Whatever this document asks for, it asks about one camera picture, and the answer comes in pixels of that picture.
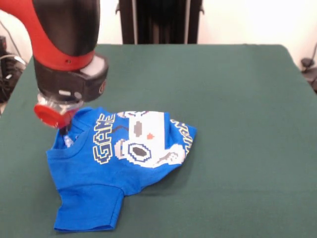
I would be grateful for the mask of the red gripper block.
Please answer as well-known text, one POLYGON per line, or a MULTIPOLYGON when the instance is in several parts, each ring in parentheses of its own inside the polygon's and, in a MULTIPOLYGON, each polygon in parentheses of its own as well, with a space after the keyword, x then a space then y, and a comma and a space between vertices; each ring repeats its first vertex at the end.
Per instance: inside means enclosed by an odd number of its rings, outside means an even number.
POLYGON ((34 106, 35 115, 46 125, 59 128, 60 135, 67 135, 71 130, 72 118, 82 107, 77 104, 37 103, 34 106))

